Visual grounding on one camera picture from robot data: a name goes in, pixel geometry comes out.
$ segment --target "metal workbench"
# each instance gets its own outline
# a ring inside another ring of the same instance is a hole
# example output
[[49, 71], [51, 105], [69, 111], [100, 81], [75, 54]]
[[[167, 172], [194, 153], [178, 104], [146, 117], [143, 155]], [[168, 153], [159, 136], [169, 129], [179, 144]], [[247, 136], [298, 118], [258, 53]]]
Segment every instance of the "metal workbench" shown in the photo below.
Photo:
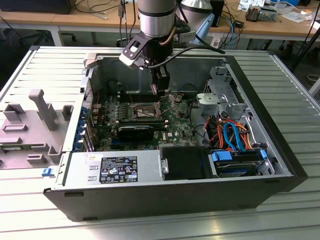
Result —
[[[0, 121], [8, 103], [36, 109], [28, 98], [32, 88], [42, 88], [46, 102], [57, 110], [77, 101], [86, 54], [107, 51], [121, 52], [96, 47], [30, 50], [0, 93]], [[238, 61], [309, 175], [307, 181], [257, 209], [72, 222], [42, 194], [55, 179], [41, 177], [41, 168], [0, 170], [0, 239], [317, 239], [320, 106], [276, 56], [264, 51], [227, 53]]]

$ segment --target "robotic arm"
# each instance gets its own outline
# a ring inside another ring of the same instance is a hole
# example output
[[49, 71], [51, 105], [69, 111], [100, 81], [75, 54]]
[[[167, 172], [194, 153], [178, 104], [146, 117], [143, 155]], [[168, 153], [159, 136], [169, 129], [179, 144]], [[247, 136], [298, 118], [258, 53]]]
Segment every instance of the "robotic arm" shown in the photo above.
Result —
[[166, 64], [161, 63], [173, 52], [174, 35], [188, 33], [191, 29], [176, 17], [176, 0], [139, 0], [138, 11], [141, 32], [129, 42], [119, 59], [129, 67], [150, 68], [152, 92], [163, 96], [169, 88], [170, 74]]

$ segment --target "desk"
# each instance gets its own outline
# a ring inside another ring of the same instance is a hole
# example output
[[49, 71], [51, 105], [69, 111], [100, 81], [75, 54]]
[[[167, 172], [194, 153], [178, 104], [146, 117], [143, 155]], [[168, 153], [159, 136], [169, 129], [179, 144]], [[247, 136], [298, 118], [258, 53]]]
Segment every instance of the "desk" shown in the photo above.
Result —
[[[106, 6], [98, 6], [96, 11], [103, 10], [118, 5], [118, 0], [114, 0]], [[259, 21], [249, 22], [245, 19], [244, 11], [236, 11], [239, 0], [226, 0], [232, 15], [237, 16], [236, 20], [244, 22], [244, 28], [241, 34], [242, 38], [250, 39], [270, 39], [270, 40], [295, 40], [304, 41], [310, 29], [310, 22], [304, 21], [295, 23], [282, 16], [278, 16], [276, 22]], [[90, 0], [90, 5], [100, 4], [100, 0]], [[309, 4], [310, 8], [316, 8], [318, 1], [312, 0]], [[86, 2], [79, 5], [79, 8], [88, 11]], [[126, 5], [127, 24], [130, 28], [133, 24], [133, 4]], [[52, 14], [52, 13], [28, 13], [28, 12], [0, 12], [3, 17], [13, 28], [17, 29], [36, 29], [49, 30], [52, 34], [54, 44], [63, 46], [60, 31], [82, 31], [82, 32], [107, 32], [117, 33], [119, 31], [118, 8], [107, 11], [108, 19], [102, 19], [89, 13], [79, 12], [73, 9], [69, 15]], [[0, 20], [0, 28], [8, 26]], [[133, 33], [138, 33], [140, 21], [137, 18]], [[224, 19], [221, 20], [219, 27], [213, 27], [209, 36], [217, 39], [225, 37], [230, 28]], [[311, 31], [310, 37], [313, 36], [315, 30]]]

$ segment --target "side panel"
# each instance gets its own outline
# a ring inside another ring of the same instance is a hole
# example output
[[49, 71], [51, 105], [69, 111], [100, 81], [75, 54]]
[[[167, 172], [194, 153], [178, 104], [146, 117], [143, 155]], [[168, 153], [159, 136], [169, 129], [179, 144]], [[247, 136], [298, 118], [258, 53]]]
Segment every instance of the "side panel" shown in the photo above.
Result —
[[237, 85], [242, 89], [244, 94], [247, 96], [252, 108], [255, 110], [261, 124], [265, 128], [267, 134], [269, 135], [272, 143], [279, 152], [281, 158], [285, 162], [285, 165], [289, 171], [295, 176], [292, 177], [294, 181], [286, 186], [281, 192], [289, 192], [305, 180], [308, 179], [308, 175], [299, 163], [296, 155], [290, 148], [284, 136], [281, 134], [279, 128], [275, 124], [274, 120], [268, 113], [266, 107], [260, 100], [256, 91], [252, 87], [251, 83], [248, 81], [246, 75], [240, 68], [236, 59], [233, 56], [227, 57], [227, 62], [231, 65], [233, 73], [236, 75]]
[[51, 191], [44, 195], [75, 222], [256, 208], [291, 177], [198, 184]]

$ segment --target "warning label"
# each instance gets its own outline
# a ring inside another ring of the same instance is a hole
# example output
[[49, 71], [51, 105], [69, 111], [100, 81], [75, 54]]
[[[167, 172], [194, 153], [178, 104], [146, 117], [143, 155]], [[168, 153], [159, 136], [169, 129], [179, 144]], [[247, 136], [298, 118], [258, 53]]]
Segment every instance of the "warning label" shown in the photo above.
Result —
[[103, 157], [100, 183], [130, 183], [138, 181], [137, 156]]

